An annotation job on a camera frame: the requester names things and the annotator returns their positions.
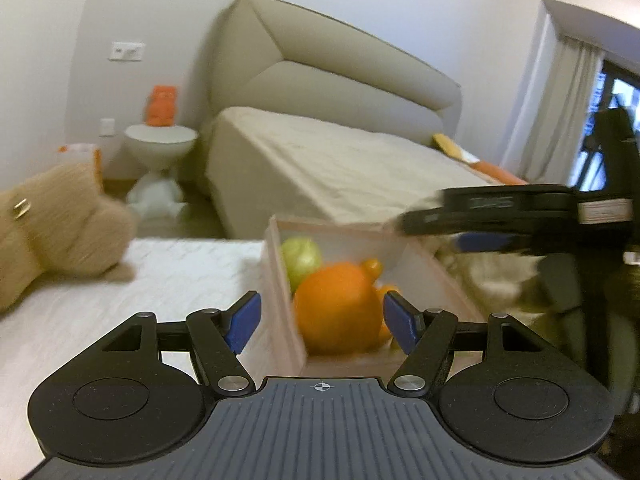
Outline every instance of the beige curtain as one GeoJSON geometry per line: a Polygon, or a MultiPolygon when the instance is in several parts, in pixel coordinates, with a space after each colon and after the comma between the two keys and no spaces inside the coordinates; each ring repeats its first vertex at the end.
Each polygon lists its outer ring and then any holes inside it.
{"type": "Polygon", "coordinates": [[[591,44],[568,37],[558,42],[540,110],[520,161],[519,173],[528,182],[567,184],[603,59],[603,51],[591,44]]]}

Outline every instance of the light switch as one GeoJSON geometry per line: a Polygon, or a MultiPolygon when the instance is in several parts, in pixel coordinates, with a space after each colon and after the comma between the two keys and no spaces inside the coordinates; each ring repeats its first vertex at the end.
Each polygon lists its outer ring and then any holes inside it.
{"type": "Polygon", "coordinates": [[[111,61],[142,61],[145,53],[144,43],[124,43],[115,41],[111,43],[111,61]]]}
{"type": "Polygon", "coordinates": [[[116,119],[100,119],[100,137],[113,137],[116,133],[116,119]]]}

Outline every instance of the green fruit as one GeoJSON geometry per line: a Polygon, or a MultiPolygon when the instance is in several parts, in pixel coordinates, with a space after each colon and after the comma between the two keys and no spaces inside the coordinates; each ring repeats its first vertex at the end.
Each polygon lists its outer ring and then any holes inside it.
{"type": "Polygon", "coordinates": [[[311,238],[289,238],[282,244],[280,251],[292,294],[308,275],[322,267],[322,252],[311,238]]]}

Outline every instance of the white table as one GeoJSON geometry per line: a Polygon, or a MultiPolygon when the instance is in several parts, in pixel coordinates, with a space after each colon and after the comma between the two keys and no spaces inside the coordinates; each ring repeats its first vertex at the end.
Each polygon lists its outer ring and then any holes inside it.
{"type": "MultiPolygon", "coordinates": [[[[47,278],[33,286],[0,317],[0,478],[18,480],[43,458],[26,413],[42,380],[136,312],[184,320],[259,290],[261,249],[261,242],[140,239],[126,256],[138,270],[131,283],[47,278]]],[[[268,368],[265,341],[258,329],[240,356],[249,373],[268,368]]],[[[193,376],[187,354],[163,353],[162,360],[193,376]]]]}

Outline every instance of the beige upholstered headboard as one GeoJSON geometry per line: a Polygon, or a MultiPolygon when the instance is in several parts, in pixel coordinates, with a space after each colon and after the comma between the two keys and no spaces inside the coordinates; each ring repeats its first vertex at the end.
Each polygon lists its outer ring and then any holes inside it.
{"type": "Polygon", "coordinates": [[[213,53],[210,119],[249,106],[417,142],[455,133],[460,87],[366,32],[280,0],[236,0],[213,53]]]}

